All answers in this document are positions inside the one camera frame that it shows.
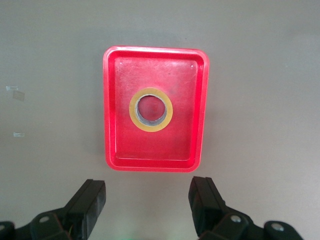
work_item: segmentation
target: screw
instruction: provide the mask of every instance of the screw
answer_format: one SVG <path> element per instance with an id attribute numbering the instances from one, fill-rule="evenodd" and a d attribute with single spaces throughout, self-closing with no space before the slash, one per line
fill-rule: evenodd
<path id="1" fill-rule="evenodd" d="M 241 222 L 241 218 L 239 216 L 237 216 L 237 215 L 232 215 L 231 216 L 231 220 L 234 223 L 240 223 Z"/>
<path id="2" fill-rule="evenodd" d="M 284 228 L 281 224 L 276 223 L 276 222 L 272 223 L 272 224 L 271 224 L 271 227 L 272 227 L 274 230 L 280 231 L 280 232 L 283 232 L 283 231 L 285 230 L 285 228 Z"/>
<path id="3" fill-rule="evenodd" d="M 40 218 L 39 223 L 45 223 L 48 220 L 49 220 L 48 216 L 43 216 L 42 218 Z"/>

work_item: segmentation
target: tape roll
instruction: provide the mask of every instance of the tape roll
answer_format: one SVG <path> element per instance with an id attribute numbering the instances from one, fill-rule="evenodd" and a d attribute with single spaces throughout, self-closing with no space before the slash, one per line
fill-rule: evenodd
<path id="1" fill-rule="evenodd" d="M 138 104 L 140 100 L 146 96 L 156 97 L 164 104 L 164 113 L 157 120 L 147 120 L 142 117 L 139 112 Z M 153 87 L 147 87 L 133 95 L 129 104 L 129 114 L 132 122 L 139 129 L 146 132 L 157 132 L 164 129 L 170 123 L 173 115 L 173 107 L 170 98 L 163 91 Z"/>

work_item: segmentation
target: tape roll core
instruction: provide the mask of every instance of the tape roll core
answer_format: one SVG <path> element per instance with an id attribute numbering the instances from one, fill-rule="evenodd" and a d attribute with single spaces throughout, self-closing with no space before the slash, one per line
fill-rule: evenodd
<path id="1" fill-rule="evenodd" d="M 147 120 L 139 112 L 138 104 L 146 96 L 153 96 L 160 99 L 164 104 L 164 113 L 156 120 Z M 141 130 L 146 132 L 157 132 L 164 129 L 171 121 L 173 107 L 169 97 L 161 90 L 147 87 L 138 91 L 131 98 L 129 104 L 129 114 L 132 122 Z"/>

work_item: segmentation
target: plastic tray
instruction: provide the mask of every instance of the plastic tray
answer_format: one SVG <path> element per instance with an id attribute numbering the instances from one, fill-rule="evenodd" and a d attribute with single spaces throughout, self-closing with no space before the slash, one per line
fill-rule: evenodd
<path id="1" fill-rule="evenodd" d="M 191 172 L 200 164 L 209 59 L 197 49 L 113 46 L 103 56 L 106 162 Z"/>

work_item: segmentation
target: gray surface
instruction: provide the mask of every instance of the gray surface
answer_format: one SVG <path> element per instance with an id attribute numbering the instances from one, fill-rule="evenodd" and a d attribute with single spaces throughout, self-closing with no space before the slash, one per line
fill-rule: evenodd
<path id="1" fill-rule="evenodd" d="M 281 220 L 319 239 L 319 12 L 318 0 L 2 0 L 0 219 L 20 227 L 93 178 L 107 201 L 91 240 L 194 240 L 189 184 L 208 176 L 258 226 Z M 195 172 L 107 167 L 102 56 L 113 45 L 210 57 Z"/>

